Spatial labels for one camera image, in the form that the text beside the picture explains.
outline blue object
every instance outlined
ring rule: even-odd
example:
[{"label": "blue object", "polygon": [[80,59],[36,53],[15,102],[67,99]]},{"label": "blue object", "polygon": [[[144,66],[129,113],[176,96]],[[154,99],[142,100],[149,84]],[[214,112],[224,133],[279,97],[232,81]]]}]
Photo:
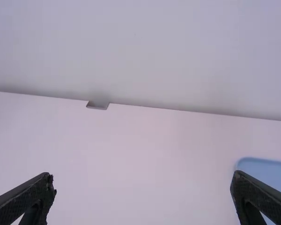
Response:
[{"label": "blue object", "polygon": [[[246,157],[238,161],[236,170],[244,171],[281,192],[281,162],[279,161]],[[266,224],[274,225],[269,218],[263,214],[262,216]]]}]

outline black plastic arm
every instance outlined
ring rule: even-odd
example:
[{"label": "black plastic arm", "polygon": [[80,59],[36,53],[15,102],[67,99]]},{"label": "black plastic arm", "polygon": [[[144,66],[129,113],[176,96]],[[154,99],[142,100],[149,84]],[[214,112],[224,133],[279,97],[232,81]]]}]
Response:
[{"label": "black plastic arm", "polygon": [[281,192],[242,171],[234,172],[230,191],[241,225],[266,225],[260,212],[281,225]]},{"label": "black plastic arm", "polygon": [[0,225],[10,225],[23,213],[19,225],[46,225],[56,190],[48,172],[0,195]]}]

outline white wall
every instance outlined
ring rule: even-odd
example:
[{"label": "white wall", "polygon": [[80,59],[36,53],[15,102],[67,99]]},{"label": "white wall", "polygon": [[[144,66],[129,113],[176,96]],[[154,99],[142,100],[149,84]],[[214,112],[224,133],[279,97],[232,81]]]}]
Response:
[{"label": "white wall", "polygon": [[281,120],[281,0],[0,0],[0,90]]}]

